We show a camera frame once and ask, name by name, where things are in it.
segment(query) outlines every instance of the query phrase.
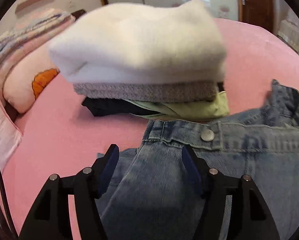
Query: blue denim jeans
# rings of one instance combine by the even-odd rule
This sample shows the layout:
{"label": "blue denim jeans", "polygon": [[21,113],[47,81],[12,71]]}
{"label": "blue denim jeans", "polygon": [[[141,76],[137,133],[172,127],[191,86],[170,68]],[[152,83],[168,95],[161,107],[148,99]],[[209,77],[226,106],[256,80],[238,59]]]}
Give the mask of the blue denim jeans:
{"label": "blue denim jeans", "polygon": [[[201,139],[203,129],[214,132]],[[181,149],[190,144],[210,167],[232,177],[249,174],[282,240],[299,226],[299,93],[272,82],[272,94],[251,109],[207,124],[150,120],[138,149],[120,153],[108,191],[97,200],[109,240],[191,240],[203,211],[187,180]],[[227,198],[220,239],[226,239]]]}

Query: fuzzy gray fabric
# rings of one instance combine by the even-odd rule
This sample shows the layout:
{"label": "fuzzy gray fabric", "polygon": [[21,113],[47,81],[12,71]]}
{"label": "fuzzy gray fabric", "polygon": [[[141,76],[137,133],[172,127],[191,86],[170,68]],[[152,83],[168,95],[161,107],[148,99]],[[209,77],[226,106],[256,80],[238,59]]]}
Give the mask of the fuzzy gray fabric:
{"label": "fuzzy gray fabric", "polygon": [[161,85],[76,83],[74,90],[77,94],[89,98],[129,99],[153,103],[213,101],[219,92],[217,84],[209,81]]}

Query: black cable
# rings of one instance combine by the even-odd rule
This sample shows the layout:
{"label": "black cable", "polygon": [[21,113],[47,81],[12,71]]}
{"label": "black cable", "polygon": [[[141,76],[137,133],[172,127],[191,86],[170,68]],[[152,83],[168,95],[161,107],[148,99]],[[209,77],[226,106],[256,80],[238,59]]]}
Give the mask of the black cable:
{"label": "black cable", "polygon": [[4,186],[4,182],[3,182],[3,176],[1,173],[1,169],[0,169],[0,192],[1,192],[1,197],[2,197],[2,201],[3,201],[3,206],[4,206],[8,225],[11,229],[11,233],[12,233],[14,239],[17,240],[18,234],[16,232],[15,225],[13,223],[13,219],[11,218],[11,211],[8,206],[8,201],[7,201],[7,196],[6,196],[6,191],[5,191],[5,186]]}

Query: jeans button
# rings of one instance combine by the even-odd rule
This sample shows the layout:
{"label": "jeans button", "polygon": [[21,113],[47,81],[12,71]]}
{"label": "jeans button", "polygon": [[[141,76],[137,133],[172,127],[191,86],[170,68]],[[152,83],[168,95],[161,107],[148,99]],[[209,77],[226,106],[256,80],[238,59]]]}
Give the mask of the jeans button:
{"label": "jeans button", "polygon": [[201,138],[205,142],[210,142],[214,139],[215,134],[212,130],[210,129],[204,129],[201,133]]}

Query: denim waistband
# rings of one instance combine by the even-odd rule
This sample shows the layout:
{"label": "denim waistband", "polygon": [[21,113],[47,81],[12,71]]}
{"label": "denim waistband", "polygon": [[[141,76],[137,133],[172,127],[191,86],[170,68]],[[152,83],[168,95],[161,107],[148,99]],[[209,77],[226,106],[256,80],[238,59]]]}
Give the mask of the denim waistband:
{"label": "denim waistband", "polygon": [[[204,141],[201,138],[204,129],[214,132],[213,140]],[[299,150],[299,127],[287,124],[284,127],[270,127],[220,121],[199,124],[182,120],[150,120],[143,141],[161,141],[179,148],[189,144],[198,149],[224,152],[295,152]]]}

